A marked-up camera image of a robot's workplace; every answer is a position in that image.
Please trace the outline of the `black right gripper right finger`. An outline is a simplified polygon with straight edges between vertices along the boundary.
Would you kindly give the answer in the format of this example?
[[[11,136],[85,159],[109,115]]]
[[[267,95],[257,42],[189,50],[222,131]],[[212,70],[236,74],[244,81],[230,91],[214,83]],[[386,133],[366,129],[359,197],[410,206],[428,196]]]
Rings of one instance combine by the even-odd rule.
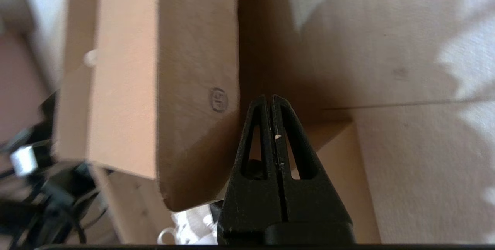
[[[351,223],[290,102],[281,96],[271,100],[283,218],[289,222]]]

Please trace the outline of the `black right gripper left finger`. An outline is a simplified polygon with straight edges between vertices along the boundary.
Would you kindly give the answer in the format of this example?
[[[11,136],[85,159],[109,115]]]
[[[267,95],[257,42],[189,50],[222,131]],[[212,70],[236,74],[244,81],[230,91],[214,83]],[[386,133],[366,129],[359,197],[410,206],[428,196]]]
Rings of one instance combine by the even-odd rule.
[[[277,118],[278,96],[260,96],[249,105],[218,220],[221,243],[287,243],[288,210],[285,134]],[[250,176],[254,129],[259,127],[260,174]]]

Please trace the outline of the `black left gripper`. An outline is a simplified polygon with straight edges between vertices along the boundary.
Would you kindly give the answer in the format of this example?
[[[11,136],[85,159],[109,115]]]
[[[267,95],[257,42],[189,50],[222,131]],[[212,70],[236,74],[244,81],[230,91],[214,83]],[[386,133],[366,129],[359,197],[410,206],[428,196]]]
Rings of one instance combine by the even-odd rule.
[[[53,93],[39,106],[42,121],[20,130],[1,146],[18,178],[63,206],[75,206],[96,193],[96,185],[86,162],[57,161],[53,152],[53,133],[57,94]]]

